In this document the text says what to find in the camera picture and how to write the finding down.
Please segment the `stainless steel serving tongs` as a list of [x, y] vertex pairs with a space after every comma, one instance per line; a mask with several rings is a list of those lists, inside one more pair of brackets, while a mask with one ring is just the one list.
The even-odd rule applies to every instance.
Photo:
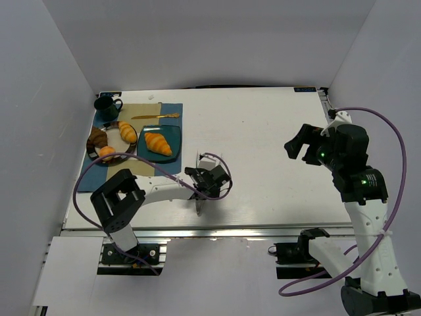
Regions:
[[[203, 157], [201, 156], [201, 154], [199, 152], [197, 152], [196, 167], [199, 168], [199, 169], [200, 168], [203, 169], [205, 167], [205, 163], [201, 161], [202, 158]], [[201, 216], [201, 210], [202, 210], [204, 204], [205, 204], [205, 200], [197, 199], [195, 201], [196, 214], [197, 214], [198, 217]]]

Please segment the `large striped croissant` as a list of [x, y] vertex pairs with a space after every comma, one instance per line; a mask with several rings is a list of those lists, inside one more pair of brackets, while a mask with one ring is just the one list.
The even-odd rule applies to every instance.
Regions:
[[144, 138], [149, 151], [167, 157], [172, 155], [172, 149], [162, 134], [146, 132]]

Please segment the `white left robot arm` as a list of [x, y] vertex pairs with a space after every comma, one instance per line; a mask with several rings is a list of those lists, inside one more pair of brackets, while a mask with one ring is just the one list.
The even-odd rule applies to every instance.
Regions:
[[172, 200], [221, 199], [222, 187], [231, 184], [228, 171], [186, 167], [176, 176], [136, 176], [122, 169], [92, 193], [90, 200], [104, 232], [116, 248], [128, 252], [138, 241], [130, 225], [140, 207]]

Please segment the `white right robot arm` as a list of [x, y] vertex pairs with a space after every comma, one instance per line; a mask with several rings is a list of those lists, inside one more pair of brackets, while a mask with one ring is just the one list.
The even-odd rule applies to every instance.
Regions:
[[342, 124], [323, 133], [319, 127], [302, 125], [298, 134], [284, 147], [296, 159], [302, 146], [302, 160], [323, 165], [332, 173], [353, 226], [359, 260], [348, 273], [350, 262], [320, 229], [302, 232], [300, 250], [319, 262], [332, 277], [345, 280], [341, 301], [348, 315], [398, 315], [420, 309], [420, 295], [411, 292], [403, 280], [393, 251], [391, 236], [385, 228], [387, 189], [380, 171], [368, 166], [366, 130]]

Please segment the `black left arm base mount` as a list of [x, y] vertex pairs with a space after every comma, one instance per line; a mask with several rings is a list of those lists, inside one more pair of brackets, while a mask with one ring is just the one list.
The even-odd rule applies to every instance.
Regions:
[[103, 244], [97, 268], [98, 275], [159, 276], [164, 267], [160, 244], [138, 244], [125, 255], [112, 244]]

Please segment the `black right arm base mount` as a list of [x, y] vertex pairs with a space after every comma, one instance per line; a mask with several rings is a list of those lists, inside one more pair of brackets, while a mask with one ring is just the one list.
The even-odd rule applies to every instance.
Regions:
[[322, 228], [302, 230], [296, 242], [280, 242], [268, 248], [276, 258], [278, 280], [295, 280], [305, 277], [331, 278], [330, 274], [309, 253], [309, 242], [330, 235]]

